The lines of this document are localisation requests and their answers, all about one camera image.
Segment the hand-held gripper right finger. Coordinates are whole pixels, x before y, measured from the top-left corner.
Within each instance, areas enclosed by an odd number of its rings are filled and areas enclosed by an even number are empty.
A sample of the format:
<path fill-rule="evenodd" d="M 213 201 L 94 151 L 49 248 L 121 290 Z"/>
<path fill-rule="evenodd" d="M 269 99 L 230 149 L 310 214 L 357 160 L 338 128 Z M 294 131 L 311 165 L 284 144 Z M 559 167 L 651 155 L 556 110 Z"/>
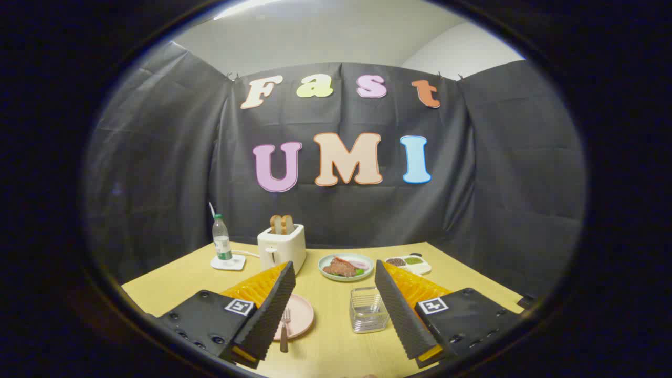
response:
<path fill-rule="evenodd" d="M 419 368 L 473 354 L 522 318 L 476 289 L 447 290 L 381 260 L 375 283 L 406 356 Z"/>

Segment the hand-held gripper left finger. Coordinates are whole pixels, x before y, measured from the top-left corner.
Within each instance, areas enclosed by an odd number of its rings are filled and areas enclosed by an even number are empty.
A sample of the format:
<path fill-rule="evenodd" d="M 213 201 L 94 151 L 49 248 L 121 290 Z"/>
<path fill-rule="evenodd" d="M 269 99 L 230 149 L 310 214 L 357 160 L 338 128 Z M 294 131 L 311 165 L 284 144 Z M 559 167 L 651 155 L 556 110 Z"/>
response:
<path fill-rule="evenodd" d="M 199 290 L 157 321 L 218 358 L 255 369 L 266 358 L 295 283 L 293 262 L 286 261 L 221 293 Z"/>

